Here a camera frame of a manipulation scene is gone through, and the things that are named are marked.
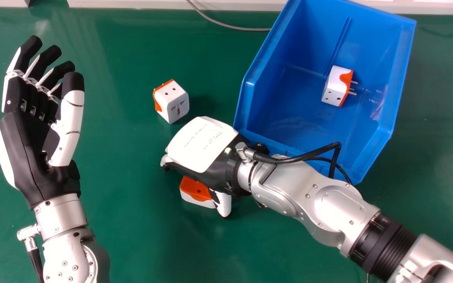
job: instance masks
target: gray cable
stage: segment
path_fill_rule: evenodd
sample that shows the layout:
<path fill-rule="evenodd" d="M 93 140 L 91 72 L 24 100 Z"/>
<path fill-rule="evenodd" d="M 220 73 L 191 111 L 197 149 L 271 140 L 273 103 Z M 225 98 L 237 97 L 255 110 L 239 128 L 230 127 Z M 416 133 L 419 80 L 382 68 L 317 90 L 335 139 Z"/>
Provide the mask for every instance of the gray cable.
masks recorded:
<path fill-rule="evenodd" d="M 207 21 L 209 22 L 212 22 L 216 25 L 219 25 L 219 26 L 222 26 L 222 27 L 226 27 L 226 28 L 229 28 L 229 29 L 232 29 L 232 30 L 242 30 L 242 31 L 270 31 L 270 28 L 243 28 L 243 27 L 237 27 L 237 26 L 232 26 L 232 25 L 229 25 L 229 24 L 225 24 L 225 23 L 222 23 L 222 22 L 219 22 L 219 21 L 216 21 L 214 20 L 213 18 L 209 18 L 209 16 L 207 16 L 206 14 L 204 14 L 202 11 L 200 11 L 200 9 L 198 9 L 197 6 L 195 6 L 190 0 L 186 0 L 190 6 L 195 10 L 197 11 L 197 13 L 200 14 L 200 16 L 203 16 L 203 18 L 205 18 Z"/>

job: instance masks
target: robotic arm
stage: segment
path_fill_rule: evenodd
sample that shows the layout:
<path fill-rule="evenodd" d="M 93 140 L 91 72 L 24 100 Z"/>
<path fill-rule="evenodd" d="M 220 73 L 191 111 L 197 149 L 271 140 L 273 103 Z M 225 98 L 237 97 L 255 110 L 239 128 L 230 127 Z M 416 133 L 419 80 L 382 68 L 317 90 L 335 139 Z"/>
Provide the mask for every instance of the robotic arm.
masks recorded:
<path fill-rule="evenodd" d="M 31 36 L 18 48 L 2 92 L 0 165 L 37 222 L 19 230 L 17 238 L 24 242 L 40 283 L 108 283 L 108 254 L 87 228 L 72 160 L 83 118 L 83 76 L 70 61 L 45 73 L 61 55 L 56 45 L 29 64 L 41 46 Z M 44 265 L 35 240 L 39 234 Z"/>
<path fill-rule="evenodd" d="M 304 159 L 271 157 L 262 145 L 248 145 L 227 124 L 199 117 L 171 140 L 160 166 L 203 183 L 212 199 L 216 192 L 252 195 L 260 206 L 300 221 L 318 242 L 338 248 L 382 281 L 453 283 L 449 249 L 426 235 L 417 237 L 364 201 L 351 184 L 320 175 Z"/>

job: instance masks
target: green surface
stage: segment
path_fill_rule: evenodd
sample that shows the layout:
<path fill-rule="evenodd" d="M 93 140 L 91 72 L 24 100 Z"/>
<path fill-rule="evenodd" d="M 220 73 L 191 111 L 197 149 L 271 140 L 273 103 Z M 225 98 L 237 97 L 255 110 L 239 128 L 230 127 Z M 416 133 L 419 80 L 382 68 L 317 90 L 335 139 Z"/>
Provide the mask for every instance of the green surface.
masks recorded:
<path fill-rule="evenodd" d="M 275 13 L 213 13 L 263 27 Z M 418 27 L 396 129 L 366 179 L 366 200 L 453 250 L 453 17 L 415 16 Z M 363 282 L 337 249 L 297 221 L 250 198 L 232 218 L 180 199 L 180 176 L 158 163 L 185 121 L 167 125 L 153 109 L 155 86 L 188 91 L 186 120 L 233 122 L 239 87 L 265 34 L 217 27 L 194 11 L 69 9 L 65 2 L 0 9 L 2 78 L 31 34 L 63 49 L 85 76 L 86 108 L 74 159 L 81 199 L 111 257 L 111 280 L 132 282 Z M 0 282 L 35 282 L 15 233 L 34 222 L 0 169 Z"/>

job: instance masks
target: green table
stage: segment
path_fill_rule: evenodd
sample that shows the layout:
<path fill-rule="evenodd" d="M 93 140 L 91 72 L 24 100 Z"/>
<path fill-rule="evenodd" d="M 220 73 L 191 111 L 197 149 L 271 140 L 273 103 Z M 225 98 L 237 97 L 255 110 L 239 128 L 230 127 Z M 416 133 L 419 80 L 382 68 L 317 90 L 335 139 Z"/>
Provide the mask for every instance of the green table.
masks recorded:
<path fill-rule="evenodd" d="M 268 26 L 275 13 L 212 13 Z M 358 185 L 366 200 L 453 250 L 453 17 L 414 16 L 417 32 L 396 130 Z M 241 79 L 266 34 L 232 31 L 194 11 L 69 9 L 45 2 L 0 9 L 2 78 L 31 34 L 57 44 L 85 75 L 86 109 L 74 159 L 90 227 L 111 257 L 114 283 L 363 282 L 338 250 L 297 221 L 235 202 L 230 220 L 179 196 L 181 179 L 158 164 L 180 127 L 198 115 L 233 122 Z M 176 79 L 191 112 L 167 125 L 155 86 Z M 15 233 L 34 222 L 0 169 L 0 282 L 35 282 Z"/>

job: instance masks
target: blue plastic bin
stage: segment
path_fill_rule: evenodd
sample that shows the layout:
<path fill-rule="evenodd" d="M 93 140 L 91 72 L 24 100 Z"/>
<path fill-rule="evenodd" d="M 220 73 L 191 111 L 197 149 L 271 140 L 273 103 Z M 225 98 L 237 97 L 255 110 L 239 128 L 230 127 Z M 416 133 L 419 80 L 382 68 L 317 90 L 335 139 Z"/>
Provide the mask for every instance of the blue plastic bin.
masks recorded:
<path fill-rule="evenodd" d="M 338 163 L 361 182 L 392 135 L 415 23 L 347 0 L 289 0 L 244 77 L 235 129 L 290 156 L 340 141 Z M 359 82 L 340 108 L 320 101 L 333 65 Z"/>

